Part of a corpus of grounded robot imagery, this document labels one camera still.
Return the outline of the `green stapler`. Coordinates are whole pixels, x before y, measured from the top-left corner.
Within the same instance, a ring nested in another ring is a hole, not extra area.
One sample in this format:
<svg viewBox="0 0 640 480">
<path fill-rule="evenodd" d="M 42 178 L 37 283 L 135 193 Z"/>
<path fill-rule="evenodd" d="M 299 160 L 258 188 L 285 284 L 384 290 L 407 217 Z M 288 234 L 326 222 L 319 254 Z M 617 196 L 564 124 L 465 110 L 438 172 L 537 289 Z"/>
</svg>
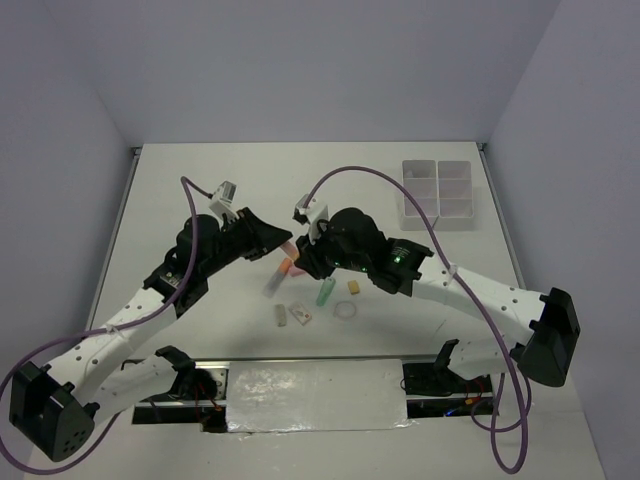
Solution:
<svg viewBox="0 0 640 480">
<path fill-rule="evenodd" d="M 315 304 L 318 307 L 323 307 L 326 305 L 328 299 L 330 298 L 334 290 L 335 284 L 336 284 L 336 281 L 332 277 L 328 277 L 322 282 L 318 296 L 316 298 L 316 302 L 315 302 Z"/>
</svg>

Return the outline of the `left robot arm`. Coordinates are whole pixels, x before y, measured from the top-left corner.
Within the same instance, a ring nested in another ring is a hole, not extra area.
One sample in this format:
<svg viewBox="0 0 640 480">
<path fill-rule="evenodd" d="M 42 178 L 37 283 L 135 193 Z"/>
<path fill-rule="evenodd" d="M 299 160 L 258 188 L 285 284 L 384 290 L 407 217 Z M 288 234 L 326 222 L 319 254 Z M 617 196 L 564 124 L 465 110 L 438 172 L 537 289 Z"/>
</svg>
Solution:
<svg viewBox="0 0 640 480">
<path fill-rule="evenodd" d="M 164 392 L 175 399 L 189 396 L 195 363 L 173 346 L 122 365 L 195 305 L 211 276 L 238 259 L 259 260 L 291 237 L 248 208 L 190 217 L 162 263 L 103 326 L 71 337 L 72 348 L 43 366 L 30 358 L 18 363 L 3 383 L 11 389 L 10 423 L 60 463 L 82 448 L 96 426 L 137 401 Z"/>
</svg>

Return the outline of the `pink yellow highlighter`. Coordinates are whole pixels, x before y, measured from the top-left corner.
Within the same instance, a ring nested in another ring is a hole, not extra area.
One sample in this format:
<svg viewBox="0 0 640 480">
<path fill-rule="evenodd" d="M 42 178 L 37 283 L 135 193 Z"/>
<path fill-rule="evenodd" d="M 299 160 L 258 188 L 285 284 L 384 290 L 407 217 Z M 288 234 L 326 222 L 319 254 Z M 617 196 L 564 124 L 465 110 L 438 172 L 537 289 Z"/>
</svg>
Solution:
<svg viewBox="0 0 640 480">
<path fill-rule="evenodd" d="M 299 253 L 298 253 L 298 250 L 297 250 L 296 246 L 293 243 L 291 243 L 290 241 L 285 242 L 281 246 L 281 249 L 293 261 L 295 261 L 299 257 Z"/>
</svg>

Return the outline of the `orange capped clear tube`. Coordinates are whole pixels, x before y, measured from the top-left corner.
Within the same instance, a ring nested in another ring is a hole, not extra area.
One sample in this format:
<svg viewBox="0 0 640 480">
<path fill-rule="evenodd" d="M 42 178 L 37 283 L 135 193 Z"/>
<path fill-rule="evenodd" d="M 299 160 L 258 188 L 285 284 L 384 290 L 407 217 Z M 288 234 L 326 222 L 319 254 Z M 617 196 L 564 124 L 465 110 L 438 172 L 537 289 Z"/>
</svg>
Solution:
<svg viewBox="0 0 640 480">
<path fill-rule="evenodd" d="M 267 284 L 264 286 L 262 293 L 267 298 L 272 298 L 276 291 L 279 289 L 282 284 L 284 278 L 287 276 L 290 268 L 292 266 L 292 260 L 290 258 L 285 258 L 274 274 L 270 277 Z"/>
</svg>

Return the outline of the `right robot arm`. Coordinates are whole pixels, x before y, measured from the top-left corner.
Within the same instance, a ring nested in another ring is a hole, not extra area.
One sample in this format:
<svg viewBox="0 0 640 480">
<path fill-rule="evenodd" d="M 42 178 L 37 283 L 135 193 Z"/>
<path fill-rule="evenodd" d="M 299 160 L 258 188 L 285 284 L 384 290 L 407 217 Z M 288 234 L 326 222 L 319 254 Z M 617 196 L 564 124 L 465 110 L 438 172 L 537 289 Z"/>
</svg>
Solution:
<svg viewBox="0 0 640 480">
<path fill-rule="evenodd" d="M 559 388 L 567 380 L 580 336 L 571 295 L 511 287 L 453 264 L 426 246 L 387 237 L 357 208 L 329 215 L 325 207 L 297 207 L 294 219 L 307 226 L 296 246 L 295 264 L 316 280 L 335 270 L 362 273 L 378 289 L 435 302 L 484 321 L 486 341 L 448 340 L 441 347 L 436 383 L 457 391 L 468 380 L 518 369 L 528 380 Z"/>
</svg>

